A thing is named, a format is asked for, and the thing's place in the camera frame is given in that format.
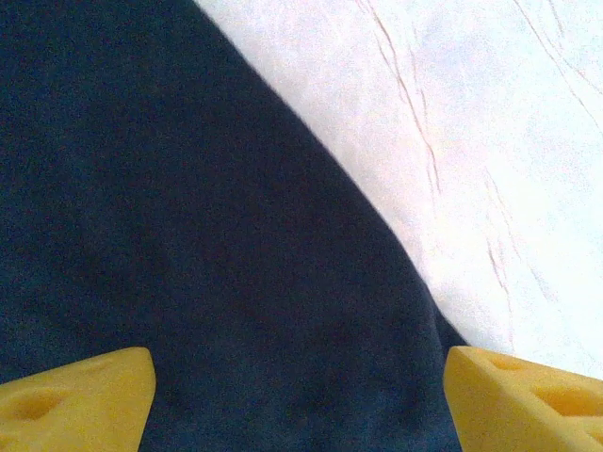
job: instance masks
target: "navy blue cloth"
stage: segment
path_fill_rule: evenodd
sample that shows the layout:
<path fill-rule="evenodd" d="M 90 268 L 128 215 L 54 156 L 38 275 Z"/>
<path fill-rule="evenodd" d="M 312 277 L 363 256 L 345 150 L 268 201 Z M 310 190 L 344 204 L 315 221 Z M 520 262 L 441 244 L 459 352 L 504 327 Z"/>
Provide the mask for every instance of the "navy blue cloth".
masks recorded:
<path fill-rule="evenodd" d="M 0 7 L 0 382 L 144 346 L 141 451 L 459 451 L 463 343 L 192 2 Z"/>

